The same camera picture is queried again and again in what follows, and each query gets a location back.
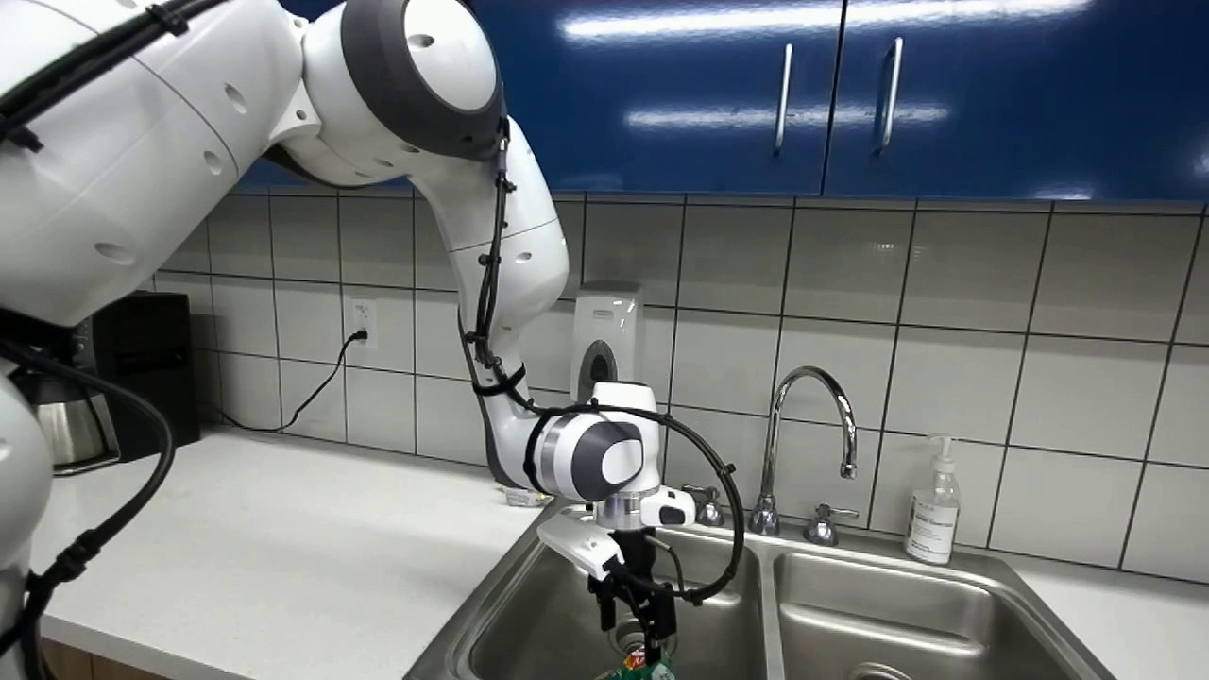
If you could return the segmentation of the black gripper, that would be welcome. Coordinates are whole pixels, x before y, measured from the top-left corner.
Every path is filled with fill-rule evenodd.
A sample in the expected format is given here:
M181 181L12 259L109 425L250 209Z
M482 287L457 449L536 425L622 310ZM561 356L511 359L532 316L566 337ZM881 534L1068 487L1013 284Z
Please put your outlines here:
M589 583L595 595L603 638L617 652L625 652L625 619L617 604L625 604L647 632L647 661L659 666L675 647L673 588L653 577L653 534L617 534L620 556L603 561L603 577Z

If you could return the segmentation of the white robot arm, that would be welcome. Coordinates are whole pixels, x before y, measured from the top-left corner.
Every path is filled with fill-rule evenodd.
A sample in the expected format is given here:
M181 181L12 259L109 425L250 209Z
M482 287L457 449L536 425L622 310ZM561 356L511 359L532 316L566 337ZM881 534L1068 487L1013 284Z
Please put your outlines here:
M335 0L312 20L280 0L0 0L0 94L12 376L92 385L56 342L144 287L265 155L326 186L409 181L457 271L491 475L603 509L549 516L539 539L659 652L668 588L639 551L659 490L648 396L530 396L518 333L561 293L566 238L459 0Z

